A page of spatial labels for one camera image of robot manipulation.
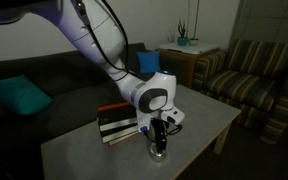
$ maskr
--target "dark gray sofa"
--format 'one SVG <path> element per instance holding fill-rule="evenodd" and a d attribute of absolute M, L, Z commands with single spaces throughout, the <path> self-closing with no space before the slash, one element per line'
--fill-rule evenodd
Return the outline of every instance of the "dark gray sofa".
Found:
<path fill-rule="evenodd" d="M 133 71 L 138 51 L 147 51 L 143 43 L 130 45 Z M 0 62 L 0 79 L 23 74 L 53 102 L 37 115 L 8 113 L 0 120 L 0 178 L 43 179 L 43 142 L 94 121 L 97 107 L 124 100 L 109 76 L 78 51 Z"/>

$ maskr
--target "sofa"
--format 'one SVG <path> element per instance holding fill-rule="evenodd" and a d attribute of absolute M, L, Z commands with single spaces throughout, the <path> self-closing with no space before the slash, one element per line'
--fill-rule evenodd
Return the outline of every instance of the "sofa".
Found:
<path fill-rule="evenodd" d="M 149 51 L 134 43 L 128 61 L 125 49 L 120 57 L 131 73 L 148 80 L 154 73 L 140 73 L 137 52 Z M 160 62 L 162 70 L 181 73 L 176 64 L 163 68 L 171 61 Z M 124 100 L 109 76 L 78 51 L 0 61 L 0 80 L 23 75 L 52 102 L 35 114 L 18 115 L 5 108 L 0 113 L 0 178 L 43 179 L 42 143 L 94 121 L 99 106 Z"/>
<path fill-rule="evenodd" d="M 192 89 L 241 109 L 235 122 L 274 144 L 288 126 L 288 44 L 235 39 L 196 61 Z"/>

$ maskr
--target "wall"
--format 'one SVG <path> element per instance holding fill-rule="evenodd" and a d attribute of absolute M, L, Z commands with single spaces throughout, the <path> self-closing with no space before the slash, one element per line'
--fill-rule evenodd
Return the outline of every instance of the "wall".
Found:
<path fill-rule="evenodd" d="M 130 43 L 148 49 L 177 38 L 179 18 L 187 18 L 188 0 L 107 0 L 120 18 Z M 191 0 L 195 14 L 196 0 Z M 201 0 L 197 35 L 201 41 L 228 45 L 239 0 Z M 194 28 L 190 21 L 190 32 Z M 0 26 L 0 60 L 34 57 L 75 50 L 46 20 L 27 14 L 21 21 Z"/>

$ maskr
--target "small pot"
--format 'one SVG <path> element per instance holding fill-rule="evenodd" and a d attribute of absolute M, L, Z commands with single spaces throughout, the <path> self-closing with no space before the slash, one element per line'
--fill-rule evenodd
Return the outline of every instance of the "small pot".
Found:
<path fill-rule="evenodd" d="M 186 46 L 187 42 L 188 42 L 187 37 L 179 37 L 179 38 L 177 38 L 177 44 L 179 46 Z"/>
<path fill-rule="evenodd" d="M 197 38 L 192 38 L 189 40 L 191 46 L 196 46 L 200 40 Z"/>

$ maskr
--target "potted plant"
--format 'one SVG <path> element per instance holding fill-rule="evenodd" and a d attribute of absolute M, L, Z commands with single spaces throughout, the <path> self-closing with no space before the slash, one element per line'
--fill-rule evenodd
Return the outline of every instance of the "potted plant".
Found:
<path fill-rule="evenodd" d="M 198 17 L 198 10 L 199 10 L 199 6 L 200 6 L 200 1 L 197 1 L 197 8 L 196 8 L 196 16 L 195 16 L 195 26 L 194 26 L 194 37 L 190 38 L 189 42 L 190 45 L 192 46 L 196 46 L 199 42 L 199 39 L 196 37 L 196 25 L 197 25 L 197 17 Z"/>
<path fill-rule="evenodd" d="M 177 30 L 180 33 L 180 37 L 177 38 L 177 44 L 180 46 L 186 46 L 188 42 L 188 38 L 186 37 L 186 26 L 185 26 L 185 20 L 183 20 L 183 23 L 181 20 L 179 20 L 178 25 L 177 25 Z"/>

